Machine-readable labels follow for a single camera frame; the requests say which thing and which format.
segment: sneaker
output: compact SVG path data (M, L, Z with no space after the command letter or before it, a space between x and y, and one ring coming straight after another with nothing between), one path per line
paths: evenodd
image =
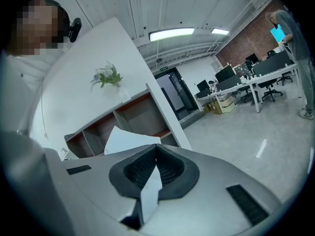
M313 113L307 113L306 110L301 110L300 111L300 117L302 118L306 118L306 119L309 119L309 120L313 120L314 119L314 115Z

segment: flower vase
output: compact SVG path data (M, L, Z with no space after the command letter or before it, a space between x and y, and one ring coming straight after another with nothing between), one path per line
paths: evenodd
M122 86L118 87L118 93L123 103L131 100L130 95L128 94L128 92L126 91L124 87Z

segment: red brick wall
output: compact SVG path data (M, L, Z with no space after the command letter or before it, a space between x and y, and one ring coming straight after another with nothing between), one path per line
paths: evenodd
M255 53L259 60L264 60L267 52L278 47L270 30L273 28L265 19L267 11L284 9L281 0L273 0L251 21L235 38L233 38L218 54L217 58L223 66L230 63L236 66L245 58Z

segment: cardboard box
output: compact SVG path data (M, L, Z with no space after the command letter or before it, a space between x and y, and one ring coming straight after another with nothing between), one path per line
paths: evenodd
M231 105L231 103L234 103L234 100L232 98L232 96L229 96L228 98L224 99L224 100L220 100L222 107L228 107L229 105Z
M210 108L210 112L214 110L213 106L211 105L211 103L208 103L208 106Z
M209 108L208 104L204 104L204 105L202 106L202 109L203 109L203 112L205 112L205 113L210 112L210 108Z
M211 106L213 107L213 112L214 112L216 115L222 114L221 109L220 109L220 106L219 106L219 104L218 104L217 101L211 102Z
M235 106L236 106L235 103L232 102L229 106L223 107L223 110L225 113L230 113L235 108Z

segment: white paper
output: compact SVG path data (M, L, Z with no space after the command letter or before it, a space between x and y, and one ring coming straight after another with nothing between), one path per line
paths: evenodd
M62 148L59 152L58 152L58 155L60 157L60 159L63 161L64 160L64 157L65 155L67 154L68 150L66 150L65 148Z
M113 154L148 144L161 144L160 137L139 135L114 127L106 143L104 154Z
M142 145L161 144L160 137L139 135L114 127L106 143L104 154L113 154ZM146 222L158 206L158 191L162 182L158 168L155 167L149 180L141 191L143 221Z

